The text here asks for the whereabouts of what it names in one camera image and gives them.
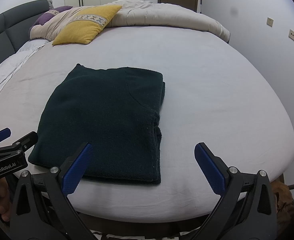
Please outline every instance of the gray upholstered headboard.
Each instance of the gray upholstered headboard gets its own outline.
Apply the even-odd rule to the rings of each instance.
[[[37,0],[18,5],[0,14],[0,63],[16,53],[28,41],[28,29],[48,10],[48,0]]]

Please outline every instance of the dark green sweater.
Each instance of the dark green sweater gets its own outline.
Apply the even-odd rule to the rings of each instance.
[[[28,161],[60,166],[82,142],[89,142],[94,160],[86,176],[159,184],[164,93],[161,73],[77,64],[50,96]]]

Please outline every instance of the silver bolt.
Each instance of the silver bolt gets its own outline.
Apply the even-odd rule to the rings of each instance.
[[[230,167],[230,168],[229,168],[229,171],[230,171],[231,173],[237,173],[237,172],[238,172],[238,170],[237,170],[236,167]]]
[[[58,171],[58,168],[57,167],[52,167],[51,168],[51,173],[56,173]]]
[[[265,171],[263,171],[263,170],[261,170],[261,171],[259,172],[259,174],[260,174],[261,176],[263,176],[263,177],[265,177],[265,176],[267,175],[267,173],[266,173]]]
[[[29,173],[28,171],[23,171],[22,174],[21,174],[21,176],[22,177],[26,177],[28,175],[28,173]]]

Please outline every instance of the finger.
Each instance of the finger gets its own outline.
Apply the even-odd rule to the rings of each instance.
[[[5,178],[0,179],[0,197],[5,197],[8,190],[8,184]]]
[[[7,190],[5,197],[0,198],[0,214],[4,214],[9,209],[9,190]]]
[[[2,215],[2,219],[5,222],[8,222],[11,218],[11,212],[12,212],[12,203],[9,203],[9,208],[8,210]]]

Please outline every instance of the purple pillow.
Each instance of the purple pillow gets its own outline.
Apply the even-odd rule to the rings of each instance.
[[[50,19],[52,19],[55,15],[59,14],[60,12],[67,11],[71,9],[72,6],[60,6],[57,8],[54,8],[52,10],[49,10],[45,13],[43,13],[41,16],[38,17],[36,22],[32,25],[32,27],[29,28],[28,30],[28,38],[30,37],[30,30],[35,26],[35,25],[44,25],[46,22],[48,22]]]

